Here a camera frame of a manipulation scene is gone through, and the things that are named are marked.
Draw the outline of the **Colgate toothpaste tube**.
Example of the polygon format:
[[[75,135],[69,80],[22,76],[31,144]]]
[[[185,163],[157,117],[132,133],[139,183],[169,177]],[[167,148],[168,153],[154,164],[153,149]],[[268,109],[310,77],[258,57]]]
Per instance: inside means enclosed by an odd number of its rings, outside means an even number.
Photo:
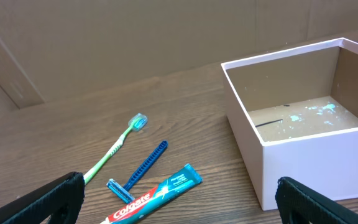
[[[199,173],[190,164],[186,164],[158,186],[106,217],[101,224],[136,223],[202,181]]]

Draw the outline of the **green white toothbrush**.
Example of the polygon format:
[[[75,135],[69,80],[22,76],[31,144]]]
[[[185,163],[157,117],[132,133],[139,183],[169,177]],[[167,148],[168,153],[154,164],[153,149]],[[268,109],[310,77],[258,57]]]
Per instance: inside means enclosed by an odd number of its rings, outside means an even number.
[[[139,131],[147,124],[148,118],[146,115],[138,113],[128,122],[128,128],[120,135],[118,140],[110,147],[107,153],[83,176],[84,182],[87,185],[91,179],[98,173],[102,166],[117,153],[123,146],[127,135],[131,131]]]

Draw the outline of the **white cardboard box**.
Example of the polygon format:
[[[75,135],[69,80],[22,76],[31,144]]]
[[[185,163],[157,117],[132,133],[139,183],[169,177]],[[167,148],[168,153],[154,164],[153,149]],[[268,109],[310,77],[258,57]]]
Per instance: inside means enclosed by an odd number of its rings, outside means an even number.
[[[226,115],[263,210],[291,177],[358,197],[358,43],[327,40],[222,64]]]

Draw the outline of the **blue disposable razor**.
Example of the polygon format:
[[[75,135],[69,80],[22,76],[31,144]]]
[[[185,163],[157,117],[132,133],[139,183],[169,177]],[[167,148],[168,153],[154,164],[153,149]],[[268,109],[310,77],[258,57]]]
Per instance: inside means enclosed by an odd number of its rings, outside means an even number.
[[[124,203],[129,204],[135,198],[129,193],[130,189],[145,175],[145,173],[154,165],[158,158],[168,147],[166,140],[162,141],[155,150],[146,158],[146,160],[136,169],[124,186],[121,186],[114,179],[109,179],[106,186]]]

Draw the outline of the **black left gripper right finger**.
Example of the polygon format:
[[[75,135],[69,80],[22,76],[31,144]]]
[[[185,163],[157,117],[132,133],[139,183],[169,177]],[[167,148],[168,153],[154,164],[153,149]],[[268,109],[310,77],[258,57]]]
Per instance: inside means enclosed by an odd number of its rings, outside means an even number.
[[[284,224],[358,224],[358,214],[291,177],[278,180],[275,200]]]

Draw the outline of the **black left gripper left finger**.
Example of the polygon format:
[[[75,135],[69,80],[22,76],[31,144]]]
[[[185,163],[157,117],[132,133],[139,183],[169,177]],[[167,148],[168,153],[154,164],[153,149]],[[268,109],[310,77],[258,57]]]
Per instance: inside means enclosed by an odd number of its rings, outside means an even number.
[[[71,224],[85,198],[81,172],[69,172],[0,208],[0,223]]]

